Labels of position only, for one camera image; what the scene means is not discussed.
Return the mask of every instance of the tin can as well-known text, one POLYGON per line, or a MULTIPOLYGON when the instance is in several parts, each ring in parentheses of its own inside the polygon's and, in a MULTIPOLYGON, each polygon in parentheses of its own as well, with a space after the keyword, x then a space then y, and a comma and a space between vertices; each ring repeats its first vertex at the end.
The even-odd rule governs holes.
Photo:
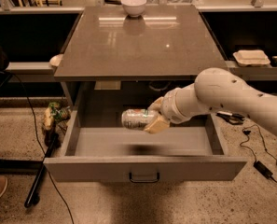
POLYGON ((153 119, 158 116, 158 111, 148 109, 128 109, 122 112, 122 126, 128 129, 143 130, 153 119))

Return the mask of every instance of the tabletop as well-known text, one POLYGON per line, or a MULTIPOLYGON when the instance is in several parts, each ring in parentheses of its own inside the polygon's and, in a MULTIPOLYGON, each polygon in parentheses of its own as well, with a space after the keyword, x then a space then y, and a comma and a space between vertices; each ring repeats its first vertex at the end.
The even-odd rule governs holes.
POLYGON ((226 68, 194 6, 86 7, 55 73, 58 81, 172 80, 226 68))

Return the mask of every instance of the drawer handle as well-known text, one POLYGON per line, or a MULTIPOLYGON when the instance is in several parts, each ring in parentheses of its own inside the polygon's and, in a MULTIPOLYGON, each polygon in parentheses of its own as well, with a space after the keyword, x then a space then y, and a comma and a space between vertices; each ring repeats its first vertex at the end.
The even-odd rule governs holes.
POLYGON ((132 183, 157 183, 159 182, 159 173, 157 173, 156 179, 151 179, 151 180, 134 180, 132 178, 132 173, 129 173, 129 179, 132 183))

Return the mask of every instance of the bowl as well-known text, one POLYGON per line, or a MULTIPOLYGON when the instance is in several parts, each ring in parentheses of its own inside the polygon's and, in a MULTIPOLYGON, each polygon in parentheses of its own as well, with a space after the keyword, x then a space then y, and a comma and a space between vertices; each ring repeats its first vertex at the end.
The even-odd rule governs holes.
POLYGON ((145 11, 146 0, 121 0, 121 4, 130 17, 138 17, 145 11))

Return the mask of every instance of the floor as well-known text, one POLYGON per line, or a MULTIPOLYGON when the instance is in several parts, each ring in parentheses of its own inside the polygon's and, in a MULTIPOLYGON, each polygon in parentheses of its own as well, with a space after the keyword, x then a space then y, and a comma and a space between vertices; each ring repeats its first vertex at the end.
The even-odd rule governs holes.
MULTIPOLYGON (((49 102, 61 100, 59 97, 31 98, 35 122, 25 98, 0 98, 0 158, 41 160, 43 152, 36 140, 35 123, 38 139, 46 149, 40 129, 42 117, 49 102)), ((39 203, 25 208, 24 202, 35 176, 6 174, 8 188, 0 200, 0 224, 277 223, 277 183, 260 174, 253 167, 251 151, 240 147, 240 143, 246 140, 242 128, 253 125, 253 122, 247 119, 243 126, 232 126, 219 119, 219 125, 230 157, 246 157, 248 160, 233 181, 139 185, 55 182, 63 201, 46 175, 39 203)), ((275 160, 264 151, 257 128, 251 131, 247 145, 271 169, 277 180, 275 160)), ((277 137, 263 129, 262 134, 268 151, 277 157, 277 137)))

